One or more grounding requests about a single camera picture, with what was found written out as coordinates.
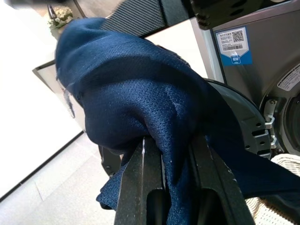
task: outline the floor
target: floor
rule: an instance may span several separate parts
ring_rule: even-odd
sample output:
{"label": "floor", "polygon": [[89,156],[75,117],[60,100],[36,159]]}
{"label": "floor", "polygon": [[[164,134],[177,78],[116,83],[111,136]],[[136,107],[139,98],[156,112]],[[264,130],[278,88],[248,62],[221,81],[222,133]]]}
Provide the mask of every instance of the floor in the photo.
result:
{"label": "floor", "polygon": [[108,176],[86,134],[0,203],[1,225],[112,225],[96,197]]}

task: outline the barcode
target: barcode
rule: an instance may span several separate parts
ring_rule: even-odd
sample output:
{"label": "barcode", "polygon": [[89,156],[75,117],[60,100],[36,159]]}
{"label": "barcode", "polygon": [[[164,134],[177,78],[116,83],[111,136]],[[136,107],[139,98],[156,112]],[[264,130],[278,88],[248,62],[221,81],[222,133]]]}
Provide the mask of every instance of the barcode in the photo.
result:
{"label": "barcode", "polygon": [[233,42],[244,41],[243,31],[238,30],[232,32]]}
{"label": "barcode", "polygon": [[233,50],[233,49],[240,49],[240,48],[243,48],[243,45],[235,45],[235,46],[223,47],[223,51]]}

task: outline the white wall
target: white wall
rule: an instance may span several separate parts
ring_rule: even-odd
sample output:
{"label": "white wall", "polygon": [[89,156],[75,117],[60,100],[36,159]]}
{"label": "white wall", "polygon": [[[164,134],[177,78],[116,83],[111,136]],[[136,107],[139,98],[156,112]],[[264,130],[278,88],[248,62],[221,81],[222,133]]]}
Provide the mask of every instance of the white wall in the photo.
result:
{"label": "white wall", "polygon": [[32,69],[53,59],[56,40],[32,9],[0,2],[0,197],[81,129]]}
{"label": "white wall", "polygon": [[190,20],[147,37],[149,41],[177,53],[201,77],[207,78],[205,66]]}

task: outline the washing machine door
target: washing machine door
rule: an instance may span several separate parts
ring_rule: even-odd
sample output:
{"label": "washing machine door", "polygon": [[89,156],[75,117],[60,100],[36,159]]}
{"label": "washing machine door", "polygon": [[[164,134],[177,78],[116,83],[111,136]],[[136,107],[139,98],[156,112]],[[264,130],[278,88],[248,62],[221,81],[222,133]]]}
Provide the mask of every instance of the washing machine door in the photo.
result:
{"label": "washing machine door", "polygon": [[270,159],[271,151],[270,122],[266,122],[260,110],[245,96],[220,82],[207,80],[231,107],[243,133],[245,150]]}

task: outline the towel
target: towel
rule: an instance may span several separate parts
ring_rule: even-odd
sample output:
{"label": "towel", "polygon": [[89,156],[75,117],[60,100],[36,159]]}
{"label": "towel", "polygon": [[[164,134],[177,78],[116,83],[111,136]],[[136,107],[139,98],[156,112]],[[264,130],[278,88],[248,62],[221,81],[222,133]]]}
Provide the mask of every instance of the towel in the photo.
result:
{"label": "towel", "polygon": [[193,190],[186,155],[199,132],[232,170],[245,198],[299,194],[298,176],[245,151],[230,107],[185,62],[145,39],[102,30],[104,21],[71,22],[55,58],[57,78],[84,109],[88,137],[124,154],[120,170],[97,197],[103,207],[116,209],[128,160],[143,137],[151,136],[162,152],[171,196],[167,224],[190,224]]}

